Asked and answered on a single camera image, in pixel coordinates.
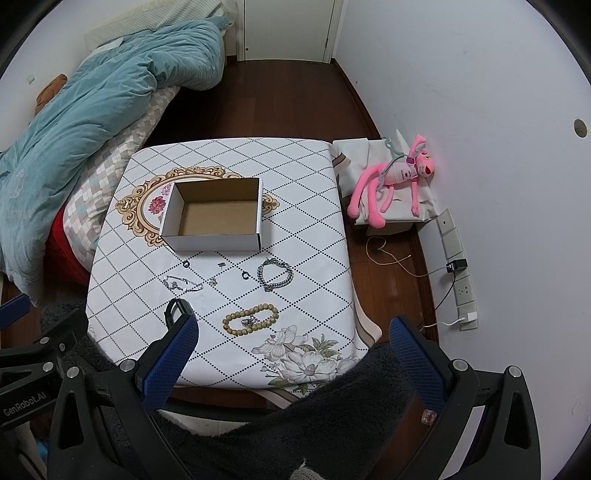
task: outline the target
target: blue comforter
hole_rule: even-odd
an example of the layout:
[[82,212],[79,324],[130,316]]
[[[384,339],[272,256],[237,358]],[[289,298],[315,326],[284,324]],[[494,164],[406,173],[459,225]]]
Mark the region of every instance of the blue comforter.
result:
[[88,59],[0,155],[0,270],[34,304],[51,224],[84,162],[145,113],[156,88],[205,90],[221,80],[221,18],[130,35]]

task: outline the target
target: wooden floor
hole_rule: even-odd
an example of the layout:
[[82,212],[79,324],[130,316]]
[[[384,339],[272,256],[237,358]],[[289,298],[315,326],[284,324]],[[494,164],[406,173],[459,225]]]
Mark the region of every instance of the wooden floor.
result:
[[[374,137],[375,130],[367,125],[335,65],[261,60],[228,65],[221,83],[207,92],[182,89],[146,146],[248,136],[333,141]],[[347,218],[345,229],[353,282],[365,313],[382,328],[381,341],[387,341],[389,321],[398,314],[405,313],[417,325],[424,320],[431,323],[434,312],[428,280],[417,280],[396,265],[371,262],[365,252],[365,232],[353,229]],[[372,257],[391,262],[391,257],[377,252],[380,244],[371,240]],[[426,272],[416,230],[388,237],[385,248],[397,258],[412,254],[405,266],[417,274]],[[47,287],[55,300],[83,294],[72,286],[48,283]],[[3,346],[33,341],[39,314],[35,310],[8,329]],[[249,391],[184,388],[176,389],[175,396],[224,406],[266,406],[262,397]],[[416,398],[368,478],[394,478],[402,470],[427,431],[420,421],[423,410]]]

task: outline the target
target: brown cushion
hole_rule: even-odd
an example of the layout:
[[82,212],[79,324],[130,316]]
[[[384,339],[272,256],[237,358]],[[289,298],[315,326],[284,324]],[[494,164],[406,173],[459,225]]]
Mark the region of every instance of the brown cushion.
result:
[[57,95],[57,92],[61,90],[67,81],[68,77],[66,77],[63,73],[60,73],[57,77],[49,82],[49,84],[37,96],[35,115],[38,114],[41,109],[45,107],[52,98],[55,97],[55,95]]

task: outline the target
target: black fuzzy cloth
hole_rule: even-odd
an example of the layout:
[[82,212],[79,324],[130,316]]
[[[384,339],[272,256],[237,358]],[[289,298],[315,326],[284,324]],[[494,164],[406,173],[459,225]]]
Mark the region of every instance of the black fuzzy cloth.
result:
[[[42,330],[76,308],[85,305],[71,301],[46,308]],[[64,357],[66,369],[73,365],[87,374],[114,368],[87,336]],[[392,438],[413,395],[386,344],[371,348],[349,372],[288,408],[220,436],[193,435],[159,414],[153,418],[197,479],[287,480],[305,461],[327,480],[361,480]],[[113,430],[125,448],[116,425]]]

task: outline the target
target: door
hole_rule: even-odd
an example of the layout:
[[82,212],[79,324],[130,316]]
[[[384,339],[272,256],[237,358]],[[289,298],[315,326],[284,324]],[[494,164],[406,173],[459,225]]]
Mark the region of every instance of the door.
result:
[[247,60],[323,61],[335,0],[244,0]]

